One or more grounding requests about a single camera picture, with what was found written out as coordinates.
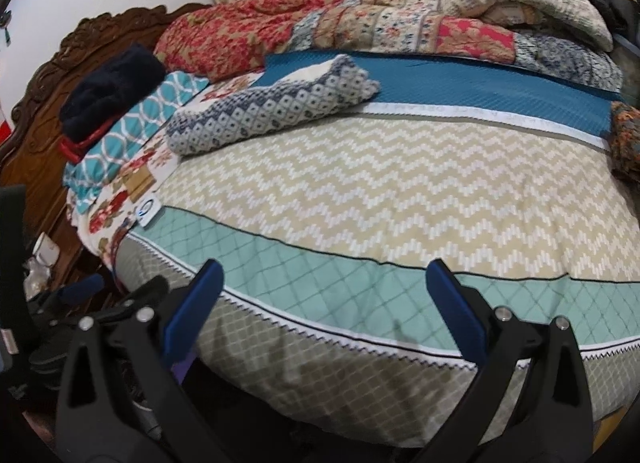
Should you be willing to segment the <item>white fleece patterned garment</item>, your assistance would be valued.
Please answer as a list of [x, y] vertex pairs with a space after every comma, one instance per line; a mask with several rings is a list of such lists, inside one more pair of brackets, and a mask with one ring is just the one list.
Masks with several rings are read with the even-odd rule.
[[214, 152], [355, 108], [380, 90], [367, 70], [340, 54], [299, 68], [269, 86], [229, 93], [199, 110], [177, 111], [165, 126], [166, 144], [179, 156]]

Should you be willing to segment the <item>zigzag patterned mattress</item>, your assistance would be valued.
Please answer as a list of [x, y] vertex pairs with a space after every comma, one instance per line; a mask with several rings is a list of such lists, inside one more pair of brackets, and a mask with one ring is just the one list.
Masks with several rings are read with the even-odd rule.
[[603, 141], [529, 116], [396, 105], [189, 158], [120, 242], [117, 278], [224, 290], [206, 365], [273, 409], [402, 447], [475, 369], [428, 296], [434, 259], [521, 319], [566, 316], [596, 419], [639, 391], [639, 218]]

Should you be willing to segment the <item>teal white patterned pillow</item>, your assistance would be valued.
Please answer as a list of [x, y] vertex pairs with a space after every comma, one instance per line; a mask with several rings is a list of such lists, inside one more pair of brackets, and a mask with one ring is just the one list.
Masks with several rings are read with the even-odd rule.
[[74, 206], [85, 214], [104, 186], [182, 108], [209, 85], [206, 77], [177, 71], [122, 116], [77, 164], [67, 163], [63, 186], [73, 194]]

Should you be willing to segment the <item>carved dark wooden headboard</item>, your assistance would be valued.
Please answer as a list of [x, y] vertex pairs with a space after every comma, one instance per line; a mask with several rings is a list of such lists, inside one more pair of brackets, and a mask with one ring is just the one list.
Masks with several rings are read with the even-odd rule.
[[202, 7], [192, 2], [173, 12], [164, 6], [130, 8], [81, 20], [63, 38], [55, 55], [38, 67], [23, 98], [12, 108], [14, 131], [1, 145], [1, 184], [26, 188], [27, 238], [34, 241], [45, 233], [60, 246], [60, 258], [52, 270], [56, 287], [73, 279], [85, 252], [66, 217], [66, 190], [62, 186], [66, 160], [58, 149], [62, 104], [78, 82], [104, 62], [134, 42], [154, 49], [173, 20]]

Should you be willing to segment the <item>orange brown knitted cloth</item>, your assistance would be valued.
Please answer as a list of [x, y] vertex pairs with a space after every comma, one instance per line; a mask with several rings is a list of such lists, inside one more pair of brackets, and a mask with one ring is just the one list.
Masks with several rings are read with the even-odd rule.
[[640, 113], [622, 101], [611, 105], [611, 131], [608, 147], [616, 178], [638, 186], [640, 181]]

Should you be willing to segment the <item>dark navy folded garment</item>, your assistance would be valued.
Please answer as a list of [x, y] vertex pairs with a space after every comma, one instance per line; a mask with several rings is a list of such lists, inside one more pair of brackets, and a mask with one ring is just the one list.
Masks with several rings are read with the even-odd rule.
[[163, 63], [136, 42], [78, 82], [60, 110], [63, 134], [75, 143], [86, 141], [148, 97], [165, 76]]

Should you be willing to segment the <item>teal blue bed mat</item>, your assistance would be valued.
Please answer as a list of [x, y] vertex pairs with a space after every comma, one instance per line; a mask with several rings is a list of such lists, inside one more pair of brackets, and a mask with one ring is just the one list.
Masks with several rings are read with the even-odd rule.
[[616, 93], [477, 60], [352, 52], [380, 83], [376, 102], [475, 106], [535, 116], [603, 137]]

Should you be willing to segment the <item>red patchwork quilt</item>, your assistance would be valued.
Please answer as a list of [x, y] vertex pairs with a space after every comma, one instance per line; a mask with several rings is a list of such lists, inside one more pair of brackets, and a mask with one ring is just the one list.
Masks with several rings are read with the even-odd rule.
[[439, 0], [237, 0], [181, 15], [154, 54], [211, 82], [257, 72], [270, 54], [329, 49], [460, 56], [619, 92], [623, 72], [573, 39], [443, 14]]

